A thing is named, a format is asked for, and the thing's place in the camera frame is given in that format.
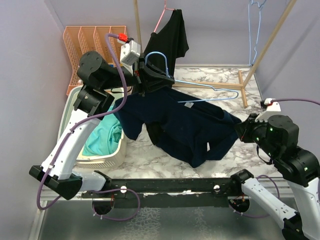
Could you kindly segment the navy blue t shirt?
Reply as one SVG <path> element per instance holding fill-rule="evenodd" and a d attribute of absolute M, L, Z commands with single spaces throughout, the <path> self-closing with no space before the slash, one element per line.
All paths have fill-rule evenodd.
<path fill-rule="evenodd" d="M 129 139 L 136 140 L 146 126 L 156 147 L 193 168 L 221 160 L 238 139 L 235 125 L 241 123 L 217 105 L 168 87 L 130 94 L 114 115 Z"/>

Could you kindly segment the teal t shirt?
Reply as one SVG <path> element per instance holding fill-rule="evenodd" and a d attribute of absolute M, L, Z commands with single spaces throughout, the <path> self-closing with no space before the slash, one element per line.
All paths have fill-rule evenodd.
<path fill-rule="evenodd" d="M 104 116 L 86 140 L 82 154 L 86 157 L 113 154 L 118 148 L 122 130 L 114 114 Z"/>

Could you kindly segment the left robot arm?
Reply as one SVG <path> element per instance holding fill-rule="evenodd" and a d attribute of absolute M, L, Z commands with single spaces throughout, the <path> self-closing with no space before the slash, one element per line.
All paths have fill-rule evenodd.
<path fill-rule="evenodd" d="M 174 77 L 168 70 L 161 71 L 148 62 L 147 57 L 140 56 L 133 62 L 133 72 L 118 65 L 111 67 L 96 51 L 88 51 L 79 60 L 77 75 L 83 81 L 73 105 L 73 114 L 84 114 L 84 119 L 70 118 L 68 126 L 56 146 L 40 165 L 33 165 L 29 174 L 40 182 L 38 194 L 43 187 L 48 187 L 66 200 L 78 192 L 94 191 L 97 196 L 106 197 L 111 186 L 106 177 L 94 171 L 76 173 L 73 168 L 86 140 L 100 121 L 122 109 L 128 94 L 114 110 L 110 106 L 114 97 L 107 90 L 136 86 L 138 93 L 144 95 L 174 84 Z"/>

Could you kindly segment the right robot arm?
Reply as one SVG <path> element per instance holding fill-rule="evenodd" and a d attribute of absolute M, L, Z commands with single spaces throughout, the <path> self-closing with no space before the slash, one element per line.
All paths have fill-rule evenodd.
<path fill-rule="evenodd" d="M 229 189 L 243 193 L 262 207 L 281 228 L 287 240 L 320 238 L 320 163 L 310 151 L 298 146 L 299 127 L 285 115 L 272 115 L 256 121 L 250 114 L 235 131 L 243 143 L 255 143 L 270 158 L 294 195 L 297 210 L 287 206 L 266 190 L 246 169 L 231 176 Z"/>

